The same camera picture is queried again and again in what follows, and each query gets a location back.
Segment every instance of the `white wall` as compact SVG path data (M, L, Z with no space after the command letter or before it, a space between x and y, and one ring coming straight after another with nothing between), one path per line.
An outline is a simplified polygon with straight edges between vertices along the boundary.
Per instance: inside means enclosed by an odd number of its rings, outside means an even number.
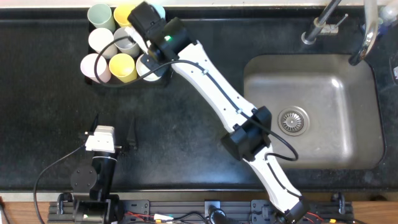
M148 0L163 6L325 6L330 0ZM385 5L391 0L377 0ZM122 3L139 4L142 0L0 0L0 8L7 7L90 7L96 3L117 6ZM363 5L363 0L342 0L341 6Z

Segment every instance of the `wooden surface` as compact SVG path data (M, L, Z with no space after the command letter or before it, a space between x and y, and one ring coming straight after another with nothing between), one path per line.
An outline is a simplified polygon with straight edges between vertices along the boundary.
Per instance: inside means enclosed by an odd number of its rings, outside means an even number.
M39 202L39 210L47 219L48 202ZM353 202L355 218L367 224L398 224L398 202ZM39 224L32 202L6 202L11 223Z

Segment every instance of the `white label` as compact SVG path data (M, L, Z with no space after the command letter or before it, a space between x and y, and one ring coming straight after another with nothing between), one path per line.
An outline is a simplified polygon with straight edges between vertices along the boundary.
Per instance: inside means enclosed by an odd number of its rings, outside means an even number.
M395 76L396 80L398 80L398 67L394 68L394 76Z

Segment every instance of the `sink drain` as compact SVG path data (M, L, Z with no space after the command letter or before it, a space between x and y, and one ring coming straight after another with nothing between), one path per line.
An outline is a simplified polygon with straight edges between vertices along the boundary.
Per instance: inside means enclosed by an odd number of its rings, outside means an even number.
M290 136L302 134L307 129L309 121L307 113L297 106L284 109L278 117L280 129Z

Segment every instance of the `yellow cup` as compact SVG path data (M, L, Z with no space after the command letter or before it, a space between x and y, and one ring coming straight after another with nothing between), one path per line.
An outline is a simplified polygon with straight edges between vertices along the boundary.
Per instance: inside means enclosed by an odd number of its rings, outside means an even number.
M131 11L135 8L135 5L120 5L118 6L114 12L113 17L116 22L120 25L120 27L131 26L130 22L127 20L127 17L130 15Z
M128 54L117 54L109 61L109 69L111 73L127 83L137 78L137 70L134 59Z

